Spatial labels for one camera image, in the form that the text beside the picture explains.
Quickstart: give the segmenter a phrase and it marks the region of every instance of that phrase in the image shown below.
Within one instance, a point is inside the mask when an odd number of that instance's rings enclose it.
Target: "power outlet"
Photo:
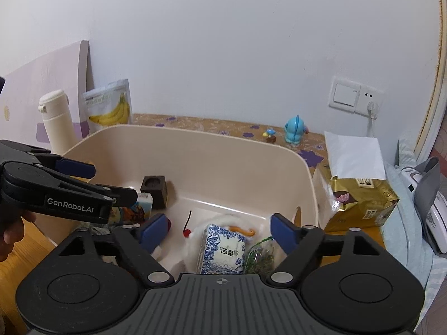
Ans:
[[[373,87],[366,86],[364,84],[360,87],[360,94],[358,95],[357,102],[355,105],[354,112],[369,117],[368,103],[374,102],[376,106],[376,115],[381,109],[384,100],[384,93]]]

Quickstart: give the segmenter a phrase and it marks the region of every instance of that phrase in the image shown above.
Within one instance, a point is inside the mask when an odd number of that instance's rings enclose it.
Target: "white wall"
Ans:
[[[0,0],[0,73],[90,40],[96,87],[128,77],[133,108],[365,135],[329,108],[334,75],[382,89],[392,160],[433,90],[438,0]]]

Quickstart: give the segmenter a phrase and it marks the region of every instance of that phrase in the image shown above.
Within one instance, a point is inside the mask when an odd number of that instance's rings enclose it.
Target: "banana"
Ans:
[[[113,126],[123,121],[127,123],[129,119],[130,106],[126,102],[126,97],[122,93],[119,97],[119,102],[116,107],[109,113],[104,115],[90,116],[90,121],[101,126]]]

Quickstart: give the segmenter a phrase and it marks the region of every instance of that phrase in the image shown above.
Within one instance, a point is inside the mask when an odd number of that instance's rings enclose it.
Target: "human hand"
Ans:
[[[22,213],[22,218],[30,223],[35,222],[36,214],[25,210]],[[14,243],[21,241],[25,235],[25,228],[23,226],[22,218],[12,223],[3,232],[3,237],[0,238],[0,262],[3,262],[8,255],[13,251]]]

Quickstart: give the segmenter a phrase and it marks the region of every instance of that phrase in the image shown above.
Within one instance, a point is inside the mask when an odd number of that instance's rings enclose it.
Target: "green leafy contents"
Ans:
[[[268,237],[254,244],[244,260],[244,274],[259,274],[266,277],[274,269],[274,241]]]

